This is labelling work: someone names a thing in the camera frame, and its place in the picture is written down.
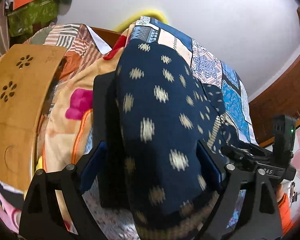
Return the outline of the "orange sleeve forearm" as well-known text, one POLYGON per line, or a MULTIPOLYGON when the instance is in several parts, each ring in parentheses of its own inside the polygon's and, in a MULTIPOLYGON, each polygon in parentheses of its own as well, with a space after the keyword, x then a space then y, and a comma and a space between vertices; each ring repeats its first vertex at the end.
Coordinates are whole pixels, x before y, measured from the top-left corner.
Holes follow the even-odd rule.
POLYGON ((289 206, 289 199, 286 193, 283 194, 281 200, 278 203, 281 224, 282 224, 282 231, 283 235, 285 235, 292 227, 293 221, 291 219, 290 213, 290 206, 289 206))

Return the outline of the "right hand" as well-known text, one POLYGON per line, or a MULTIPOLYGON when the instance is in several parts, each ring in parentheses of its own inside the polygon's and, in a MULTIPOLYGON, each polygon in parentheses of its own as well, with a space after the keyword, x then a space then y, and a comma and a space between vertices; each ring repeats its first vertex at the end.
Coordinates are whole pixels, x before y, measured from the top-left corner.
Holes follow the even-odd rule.
POLYGON ((276 194, 277 203, 281 202, 285 196, 285 192, 282 184, 278 185, 275 194, 276 194))

